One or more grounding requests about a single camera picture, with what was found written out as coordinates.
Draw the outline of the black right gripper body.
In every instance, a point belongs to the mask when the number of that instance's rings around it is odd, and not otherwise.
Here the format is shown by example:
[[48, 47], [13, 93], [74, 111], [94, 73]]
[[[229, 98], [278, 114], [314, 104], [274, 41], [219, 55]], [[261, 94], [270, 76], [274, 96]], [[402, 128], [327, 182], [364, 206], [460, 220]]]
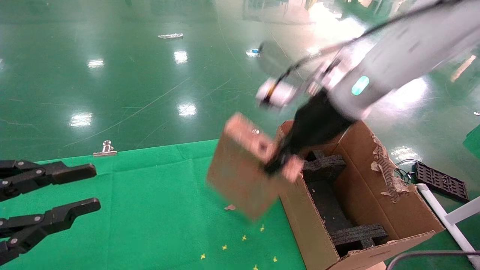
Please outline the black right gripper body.
[[327, 90], [322, 89], [295, 113], [284, 139], [284, 151], [297, 155], [307, 147], [325, 144], [355, 121], [341, 114], [331, 104]]

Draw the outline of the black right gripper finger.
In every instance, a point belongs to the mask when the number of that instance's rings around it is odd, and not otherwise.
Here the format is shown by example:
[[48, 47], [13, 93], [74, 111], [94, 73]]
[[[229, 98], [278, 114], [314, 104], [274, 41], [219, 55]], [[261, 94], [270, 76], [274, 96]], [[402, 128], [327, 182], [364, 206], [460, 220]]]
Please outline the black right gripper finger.
[[287, 162], [294, 156], [299, 153], [298, 147], [293, 147], [291, 145], [284, 145], [277, 149], [271, 160], [267, 162], [264, 166], [264, 172], [268, 176], [275, 175], [280, 172], [281, 169], [287, 164]]
[[273, 155], [277, 150], [277, 143], [270, 138], [257, 139], [257, 154], [258, 155]]

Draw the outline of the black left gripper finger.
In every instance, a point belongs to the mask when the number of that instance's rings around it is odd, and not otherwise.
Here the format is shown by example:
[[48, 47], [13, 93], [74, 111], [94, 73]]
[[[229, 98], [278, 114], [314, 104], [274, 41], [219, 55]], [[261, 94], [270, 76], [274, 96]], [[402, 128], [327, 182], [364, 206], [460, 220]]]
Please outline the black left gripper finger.
[[70, 229], [77, 217], [96, 212], [100, 208], [101, 203], [97, 198], [89, 198], [54, 207], [43, 214], [2, 218], [1, 265], [28, 253], [50, 234]]
[[68, 167], [62, 161], [37, 164], [27, 160], [0, 162], [0, 201], [7, 201], [50, 185], [63, 185], [97, 175], [94, 164]]

